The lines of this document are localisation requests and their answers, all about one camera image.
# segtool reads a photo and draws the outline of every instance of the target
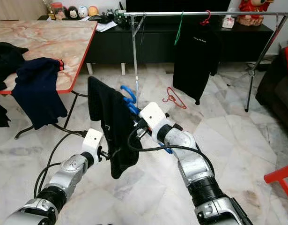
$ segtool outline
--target table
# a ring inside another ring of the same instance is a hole
[[[40,57],[62,59],[65,68],[58,72],[56,91],[59,94],[73,93],[75,98],[64,127],[54,126],[65,132],[78,96],[87,97],[73,91],[76,79],[94,37],[97,22],[94,21],[0,21],[0,42],[8,42],[17,47],[26,47],[25,60]],[[4,81],[7,88],[0,94],[11,94],[17,74],[10,74]],[[33,126],[20,131],[16,136],[31,130]]]

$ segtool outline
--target red plastic stool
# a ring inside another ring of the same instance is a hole
[[[264,180],[267,184],[272,183],[274,181],[278,181],[285,193],[288,195],[288,183],[284,180],[288,177],[288,166],[285,166],[275,172],[269,173],[264,176]]]

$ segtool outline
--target black tv cabinet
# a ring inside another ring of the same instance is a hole
[[[222,61],[256,61],[273,33],[263,24],[247,27],[236,23],[232,29],[226,29],[218,23],[212,27],[222,40]],[[177,30],[178,24],[146,24],[144,31],[141,28],[136,35],[138,63],[174,62]],[[116,26],[105,32],[96,31],[85,62],[133,63],[130,27]]]

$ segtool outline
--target black clothing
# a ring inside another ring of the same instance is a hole
[[[129,134],[134,130],[129,109],[123,95],[94,77],[89,77],[89,114],[93,121],[101,120],[101,128],[108,144],[111,158],[111,175],[118,179],[128,167],[135,165],[139,153],[127,146]],[[142,148],[140,141],[133,138],[133,145]]]
[[[66,117],[67,110],[56,92],[58,71],[63,70],[61,60],[38,58],[25,61],[17,70],[16,86],[12,96],[30,118],[35,129],[57,123]]]
[[[7,110],[0,105],[0,128],[9,127],[8,121],[11,121],[7,117]]]
[[[10,43],[0,42],[0,90],[6,87],[3,82],[8,75],[16,72],[24,63],[23,53],[27,48],[19,48]]]
[[[182,26],[176,47],[173,86],[199,105],[209,74],[217,72],[220,54],[221,43],[209,25]]]

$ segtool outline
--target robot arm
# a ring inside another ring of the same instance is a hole
[[[60,210],[69,200],[76,185],[87,169],[97,164],[102,133],[89,129],[83,141],[83,153],[63,161],[60,169],[53,175],[36,198],[29,200],[23,207],[11,214],[5,225],[53,225]]]
[[[200,151],[193,136],[169,121],[156,103],[149,103],[140,112],[140,117],[147,123],[155,142]],[[200,224],[252,225],[236,200],[221,191],[215,180],[211,162],[206,156],[181,148],[172,148],[172,151],[192,196],[195,214]]]
[[[155,142],[172,148],[201,225],[252,225],[236,200],[221,191],[215,180],[211,162],[201,153],[190,133],[168,120],[159,106],[153,102],[140,112],[140,118],[142,119],[138,130],[144,130],[145,133],[145,129],[149,128]],[[11,214],[5,225],[55,224],[58,214],[84,173],[101,161],[100,155],[105,156],[100,147],[102,136],[102,133],[90,129],[82,145],[84,152],[62,162],[60,169],[37,197]]]

